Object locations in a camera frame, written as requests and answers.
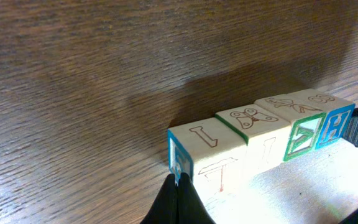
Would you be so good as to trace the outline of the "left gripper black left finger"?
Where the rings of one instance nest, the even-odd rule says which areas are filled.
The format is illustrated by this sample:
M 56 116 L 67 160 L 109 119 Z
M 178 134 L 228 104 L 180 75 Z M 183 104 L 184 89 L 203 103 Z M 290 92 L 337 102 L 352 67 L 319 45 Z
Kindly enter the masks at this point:
M 167 175 L 141 224 L 215 224 L 205 209 L 190 176 Z

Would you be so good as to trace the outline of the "blue H wooden block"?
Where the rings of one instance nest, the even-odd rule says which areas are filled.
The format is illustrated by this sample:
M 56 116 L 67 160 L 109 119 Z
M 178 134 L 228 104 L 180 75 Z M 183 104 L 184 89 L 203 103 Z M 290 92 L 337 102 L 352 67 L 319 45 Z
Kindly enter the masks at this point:
M 290 93 L 290 95 L 326 112 L 315 149 L 335 143 L 342 137 L 356 106 L 351 101 L 314 89 L 305 89 Z

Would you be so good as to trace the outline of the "green V wooden block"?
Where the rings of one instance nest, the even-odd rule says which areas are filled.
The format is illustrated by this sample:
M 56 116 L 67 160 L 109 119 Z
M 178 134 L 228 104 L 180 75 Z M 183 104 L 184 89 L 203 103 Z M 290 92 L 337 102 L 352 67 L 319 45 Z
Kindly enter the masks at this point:
M 261 98 L 254 103 L 291 124 L 284 161 L 315 149 L 326 117 L 324 110 L 288 94 Z

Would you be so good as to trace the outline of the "plain T wooden block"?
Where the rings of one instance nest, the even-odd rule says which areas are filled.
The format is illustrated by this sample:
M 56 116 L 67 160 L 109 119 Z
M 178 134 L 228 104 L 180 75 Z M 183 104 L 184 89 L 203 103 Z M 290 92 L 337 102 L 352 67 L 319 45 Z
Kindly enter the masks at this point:
M 247 144 L 216 118 L 167 130 L 170 172 L 189 175 L 199 194 L 229 192 L 239 187 Z

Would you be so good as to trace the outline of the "red E wooden block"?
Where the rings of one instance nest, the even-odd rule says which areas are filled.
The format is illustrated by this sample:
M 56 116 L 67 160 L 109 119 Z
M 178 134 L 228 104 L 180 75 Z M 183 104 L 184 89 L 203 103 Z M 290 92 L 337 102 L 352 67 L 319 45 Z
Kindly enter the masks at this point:
M 255 104 L 217 112 L 215 117 L 247 143 L 244 176 L 251 178 L 283 162 L 291 124 Z

